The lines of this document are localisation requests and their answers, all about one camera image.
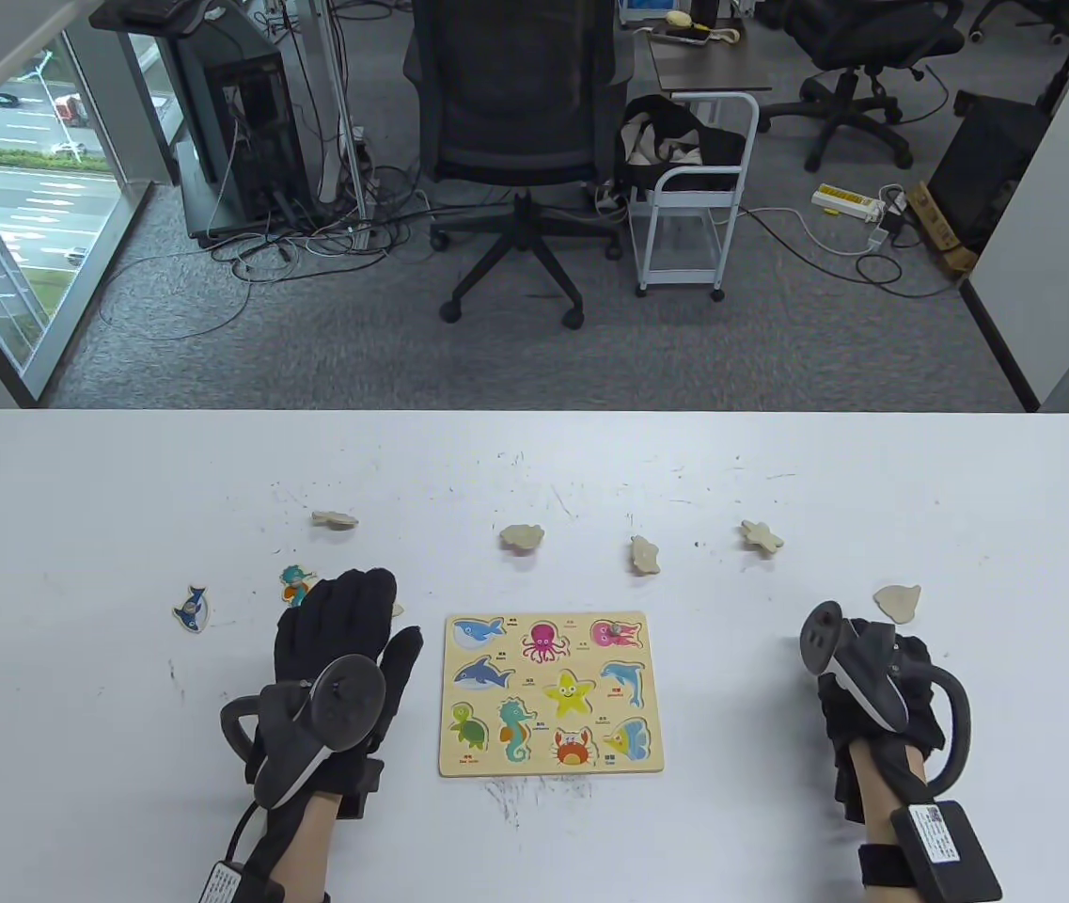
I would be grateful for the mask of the person's right hand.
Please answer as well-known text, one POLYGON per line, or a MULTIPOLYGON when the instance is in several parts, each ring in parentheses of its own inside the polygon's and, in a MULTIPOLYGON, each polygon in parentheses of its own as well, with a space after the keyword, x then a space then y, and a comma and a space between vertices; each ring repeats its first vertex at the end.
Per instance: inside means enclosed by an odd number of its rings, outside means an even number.
POLYGON ((933 703, 935 692, 929 680, 904 676, 896 680, 907 701, 908 725, 903 734, 890 734, 861 709, 852 692, 841 688, 834 675, 818 678, 819 705, 838 770, 836 800, 845 805, 846 816, 865 827, 866 839, 874 846, 895 846, 898 837, 890 816, 903 800, 884 779, 872 757, 881 743, 894 744, 904 756, 904 766, 918 783, 925 784, 926 761, 944 748, 933 703))

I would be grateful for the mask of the person's left hand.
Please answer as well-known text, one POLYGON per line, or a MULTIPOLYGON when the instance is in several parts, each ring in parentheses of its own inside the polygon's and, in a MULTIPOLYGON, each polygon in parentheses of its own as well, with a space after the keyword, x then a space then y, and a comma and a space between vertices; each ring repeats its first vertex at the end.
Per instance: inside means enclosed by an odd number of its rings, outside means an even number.
POLYGON ((371 792, 378 790, 384 762, 376 758, 408 687, 423 647, 417 626, 393 630, 397 581, 388 569, 348 569, 310 589, 303 605, 277 621, 275 679, 314 680, 324 667, 348 654, 379 666, 386 695, 379 719, 366 739, 348 752, 329 756, 305 787, 307 792, 338 796, 338 818, 359 820, 371 792))

